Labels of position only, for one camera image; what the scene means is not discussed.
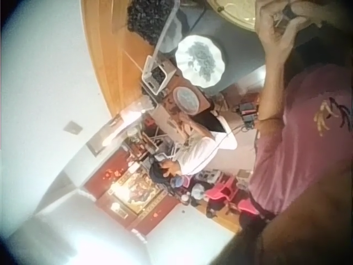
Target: black device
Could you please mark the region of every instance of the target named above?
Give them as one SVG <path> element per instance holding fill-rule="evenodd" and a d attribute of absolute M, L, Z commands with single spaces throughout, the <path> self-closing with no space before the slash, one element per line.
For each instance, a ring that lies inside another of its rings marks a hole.
<path fill-rule="evenodd" d="M 278 29 L 285 30 L 292 19 L 295 19 L 297 15 L 293 12 L 290 4 L 286 5 L 279 19 L 274 22 L 274 26 Z"/>
<path fill-rule="evenodd" d="M 251 130 L 255 127 L 255 121 L 258 118 L 258 106 L 252 102 L 240 103 L 236 108 L 243 120 L 246 130 Z"/>

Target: pink chair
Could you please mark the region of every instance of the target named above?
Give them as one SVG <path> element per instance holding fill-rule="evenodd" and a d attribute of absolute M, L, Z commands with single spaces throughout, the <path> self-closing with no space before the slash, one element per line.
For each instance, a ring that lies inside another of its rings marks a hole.
<path fill-rule="evenodd" d="M 189 185 L 190 185 L 190 180 L 191 180 L 192 177 L 193 177 L 193 175 L 190 175 L 190 176 L 184 175 L 184 176 L 183 176 L 183 179 L 184 179 L 183 187 L 184 187 L 184 188 L 188 188 L 188 187 L 189 187 Z"/>
<path fill-rule="evenodd" d="M 250 199 L 241 200 L 238 203 L 238 210 L 240 212 L 247 211 L 248 213 L 251 213 L 251 214 L 254 214 L 254 215 L 259 215 L 259 212 L 255 209 L 255 207 L 251 203 Z"/>
<path fill-rule="evenodd" d="M 230 202 L 239 191 L 238 188 L 234 187 L 234 181 L 236 181 L 236 178 L 231 176 L 228 180 L 226 180 L 226 182 L 217 182 L 212 189 L 205 192 L 205 195 L 212 200 L 225 198 L 228 202 Z M 229 195 L 224 194 L 223 190 L 225 188 L 228 188 L 231 191 Z"/>

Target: light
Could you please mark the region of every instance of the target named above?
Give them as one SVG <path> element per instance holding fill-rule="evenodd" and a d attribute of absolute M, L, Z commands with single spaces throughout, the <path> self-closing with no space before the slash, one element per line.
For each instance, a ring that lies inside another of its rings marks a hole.
<path fill-rule="evenodd" d="M 138 232 L 136 229 L 132 229 L 131 232 L 135 234 L 138 237 L 138 239 L 142 241 L 142 243 L 147 244 L 147 240 L 140 232 Z"/>
<path fill-rule="evenodd" d="M 259 71 L 259 79 L 264 80 L 265 77 L 266 77 L 266 69 L 261 69 L 261 71 Z"/>
<path fill-rule="evenodd" d="M 134 162 L 131 167 L 128 168 L 128 172 L 130 174 L 134 174 L 136 172 L 136 170 L 140 167 L 140 164 L 137 162 Z"/>
<path fill-rule="evenodd" d="M 140 265 L 140 262 L 133 258 L 133 254 L 124 251 L 119 246 L 109 243 L 103 238 L 85 236 L 77 239 L 77 255 L 66 265 L 85 264 L 119 264 Z"/>
<path fill-rule="evenodd" d="M 112 203 L 110 209 L 113 210 L 113 211 L 119 211 L 120 204 L 119 203 Z"/>
<path fill-rule="evenodd" d="M 128 127 L 130 124 L 132 124 L 134 121 L 136 121 L 138 118 L 142 116 L 141 112 L 130 112 L 130 111 L 122 111 L 120 113 L 122 119 L 123 119 L 123 124 L 120 125 L 113 133 L 111 133 L 107 138 L 103 140 L 101 145 L 103 147 L 107 147 L 108 145 L 111 144 L 114 138 L 117 137 L 117 135 L 126 127 Z"/>
<path fill-rule="evenodd" d="M 127 202 L 130 199 L 130 191 L 127 187 L 115 185 L 114 187 L 112 186 L 112 189 L 113 189 L 114 193 L 119 195 L 119 198 L 121 198 L 122 200 Z"/>

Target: hair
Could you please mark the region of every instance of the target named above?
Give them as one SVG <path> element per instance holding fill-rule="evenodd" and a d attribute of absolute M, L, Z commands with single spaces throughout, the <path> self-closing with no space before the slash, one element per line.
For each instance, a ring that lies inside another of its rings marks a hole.
<path fill-rule="evenodd" d="M 159 184 L 170 183 L 171 176 L 164 177 L 163 175 L 165 173 L 165 170 L 166 169 L 161 168 L 158 161 L 153 161 L 149 169 L 149 177 L 154 183 L 159 183 Z"/>
<path fill-rule="evenodd" d="M 189 117 L 191 120 L 202 125 L 209 131 L 214 131 L 216 133 L 226 132 L 221 122 L 210 112 L 210 109 L 206 109 L 194 116 L 189 115 Z"/>

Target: wall outlet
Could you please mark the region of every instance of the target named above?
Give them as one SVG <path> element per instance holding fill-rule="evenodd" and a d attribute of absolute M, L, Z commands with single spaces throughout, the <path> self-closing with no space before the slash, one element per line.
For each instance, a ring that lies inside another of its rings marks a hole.
<path fill-rule="evenodd" d="M 63 130 L 73 135 L 79 135 L 83 128 L 77 123 L 69 121 L 69 123 L 66 124 Z"/>

